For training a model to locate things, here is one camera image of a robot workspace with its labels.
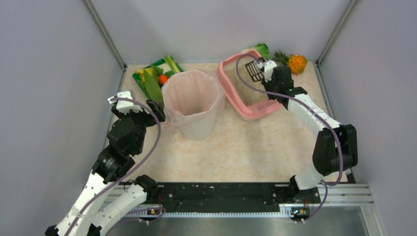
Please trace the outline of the black litter scoop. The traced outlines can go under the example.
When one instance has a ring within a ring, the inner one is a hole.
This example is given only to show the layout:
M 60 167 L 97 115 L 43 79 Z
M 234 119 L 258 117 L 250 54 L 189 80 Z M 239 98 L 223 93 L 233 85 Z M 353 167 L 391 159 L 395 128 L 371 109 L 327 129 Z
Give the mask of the black litter scoop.
M 264 64 L 265 62 L 265 59 L 260 57 L 245 64 L 245 68 L 253 82 L 261 82 L 265 79 L 264 68 L 258 67 L 259 63 Z

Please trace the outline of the pink litter box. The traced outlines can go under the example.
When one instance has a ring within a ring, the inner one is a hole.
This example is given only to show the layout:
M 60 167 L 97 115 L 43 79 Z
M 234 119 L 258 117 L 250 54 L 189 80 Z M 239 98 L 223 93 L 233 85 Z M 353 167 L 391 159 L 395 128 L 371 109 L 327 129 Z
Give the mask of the pink litter box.
M 226 65 L 230 65 L 234 62 L 237 62 L 240 56 L 254 56 L 256 58 L 260 58 L 261 54 L 258 53 L 255 49 L 249 49 L 247 51 L 235 54 L 229 57 L 228 59 L 221 61 L 218 68 L 215 71 L 215 74 L 225 91 L 226 98 L 229 100 L 234 110 L 244 120 L 256 120 L 263 118 L 280 109 L 282 107 L 281 104 L 279 104 L 276 100 L 270 100 L 268 98 L 250 106 L 246 106 L 244 104 L 237 90 L 232 84 L 231 80 L 226 75 L 224 69 Z

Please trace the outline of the pink lined trash bin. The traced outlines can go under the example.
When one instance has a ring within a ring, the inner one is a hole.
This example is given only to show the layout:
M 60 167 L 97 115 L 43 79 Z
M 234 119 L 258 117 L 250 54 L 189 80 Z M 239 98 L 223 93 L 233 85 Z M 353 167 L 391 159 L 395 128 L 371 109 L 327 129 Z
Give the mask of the pink lined trash bin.
M 186 138 L 206 139 L 224 107 L 225 91 L 214 72 L 188 70 L 171 76 L 162 87 L 167 123 Z

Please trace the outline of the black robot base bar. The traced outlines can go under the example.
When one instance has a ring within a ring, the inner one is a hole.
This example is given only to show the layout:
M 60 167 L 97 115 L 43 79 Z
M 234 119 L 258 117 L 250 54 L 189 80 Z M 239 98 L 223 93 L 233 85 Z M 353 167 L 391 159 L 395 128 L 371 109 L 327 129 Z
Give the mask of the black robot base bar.
M 279 212 L 284 204 L 305 207 L 320 201 L 317 188 L 294 192 L 280 182 L 162 182 L 145 203 L 168 213 L 263 213 Z

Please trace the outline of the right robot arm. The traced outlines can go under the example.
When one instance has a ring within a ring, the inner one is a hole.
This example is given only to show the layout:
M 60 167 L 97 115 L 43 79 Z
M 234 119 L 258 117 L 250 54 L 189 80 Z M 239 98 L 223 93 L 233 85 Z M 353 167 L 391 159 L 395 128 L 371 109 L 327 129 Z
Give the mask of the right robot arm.
M 357 131 L 351 124 L 331 118 L 318 107 L 302 87 L 295 87 L 288 66 L 268 61 L 261 66 L 261 81 L 267 95 L 296 115 L 316 137 L 312 161 L 304 171 L 290 178 L 289 192 L 295 200 L 304 198 L 324 177 L 342 174 L 358 163 Z

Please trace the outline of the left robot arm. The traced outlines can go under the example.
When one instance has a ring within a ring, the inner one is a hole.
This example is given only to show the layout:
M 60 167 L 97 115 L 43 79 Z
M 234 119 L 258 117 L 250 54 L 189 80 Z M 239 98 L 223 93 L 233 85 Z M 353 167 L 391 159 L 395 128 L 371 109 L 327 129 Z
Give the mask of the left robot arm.
M 149 176 L 139 177 L 127 193 L 102 207 L 111 191 L 140 165 L 133 156 L 143 151 L 148 127 L 161 123 L 165 114 L 161 103 L 147 100 L 143 105 L 129 95 L 108 99 L 118 117 L 107 134 L 109 144 L 99 153 L 83 190 L 69 213 L 57 225 L 50 226 L 47 236 L 104 236 L 132 208 L 144 203 L 156 188 Z

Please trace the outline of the toy pineapple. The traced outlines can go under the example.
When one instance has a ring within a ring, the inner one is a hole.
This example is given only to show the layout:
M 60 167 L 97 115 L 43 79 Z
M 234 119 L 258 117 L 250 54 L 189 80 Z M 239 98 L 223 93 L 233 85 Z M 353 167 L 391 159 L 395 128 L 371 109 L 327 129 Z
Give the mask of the toy pineapple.
M 287 55 L 279 50 L 274 52 L 273 60 L 281 65 L 288 66 L 293 74 L 302 74 L 307 66 L 307 58 L 302 55 Z

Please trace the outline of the green vegetable tray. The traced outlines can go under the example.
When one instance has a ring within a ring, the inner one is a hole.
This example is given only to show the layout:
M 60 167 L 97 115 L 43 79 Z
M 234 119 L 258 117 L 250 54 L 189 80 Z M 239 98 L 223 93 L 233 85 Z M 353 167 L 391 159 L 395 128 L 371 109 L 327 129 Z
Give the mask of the green vegetable tray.
M 169 77 L 169 79 L 176 73 L 174 73 L 171 68 L 169 67 L 168 64 L 165 63 L 164 59 L 159 59 L 156 62 L 151 62 L 150 65 L 146 66 L 143 69 L 137 70 L 133 73 L 132 77 L 134 79 L 134 81 L 136 82 L 136 84 L 139 86 L 139 88 L 142 90 L 142 92 L 144 93 L 144 95 L 146 96 L 147 99 L 149 98 L 149 95 L 147 94 L 145 88 L 144 88 L 144 84 L 142 82 L 142 72 L 144 69 L 147 68 L 154 68 L 155 70 L 158 71 L 159 76 L 162 74 L 165 74 L 166 76 Z

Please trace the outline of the toy bok choy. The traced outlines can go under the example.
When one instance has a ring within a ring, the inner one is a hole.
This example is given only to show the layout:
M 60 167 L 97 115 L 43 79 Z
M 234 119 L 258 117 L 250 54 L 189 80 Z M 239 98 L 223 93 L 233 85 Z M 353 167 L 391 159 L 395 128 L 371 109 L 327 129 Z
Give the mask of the toy bok choy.
M 246 52 L 246 51 L 251 50 L 251 49 L 256 50 L 265 60 L 270 59 L 270 51 L 269 51 L 269 47 L 267 46 L 267 44 L 259 43 L 255 46 L 244 49 L 242 52 Z

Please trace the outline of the green leafy vegetable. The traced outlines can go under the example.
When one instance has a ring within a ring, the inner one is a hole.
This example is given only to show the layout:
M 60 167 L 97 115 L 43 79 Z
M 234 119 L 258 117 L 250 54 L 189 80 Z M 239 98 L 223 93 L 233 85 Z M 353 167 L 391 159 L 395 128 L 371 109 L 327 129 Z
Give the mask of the green leafy vegetable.
M 154 68 L 144 69 L 142 72 L 142 82 L 149 98 L 157 103 L 163 103 L 158 71 Z

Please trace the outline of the orange toy carrot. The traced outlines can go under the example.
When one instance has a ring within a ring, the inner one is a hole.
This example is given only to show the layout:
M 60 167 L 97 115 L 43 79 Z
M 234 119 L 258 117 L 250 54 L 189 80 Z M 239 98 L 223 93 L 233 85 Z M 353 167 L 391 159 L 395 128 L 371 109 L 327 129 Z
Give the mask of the orange toy carrot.
M 168 81 L 169 77 L 166 76 L 165 74 L 162 74 L 159 76 L 159 83 L 161 86 L 165 85 L 165 83 Z

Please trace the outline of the white green leek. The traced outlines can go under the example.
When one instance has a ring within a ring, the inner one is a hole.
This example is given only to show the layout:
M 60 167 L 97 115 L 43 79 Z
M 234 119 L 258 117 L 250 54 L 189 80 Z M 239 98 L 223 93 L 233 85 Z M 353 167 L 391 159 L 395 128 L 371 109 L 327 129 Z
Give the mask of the white green leek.
M 183 72 L 183 69 L 177 64 L 177 62 L 170 55 L 165 56 L 163 59 L 165 63 L 169 65 L 169 67 L 174 73 Z

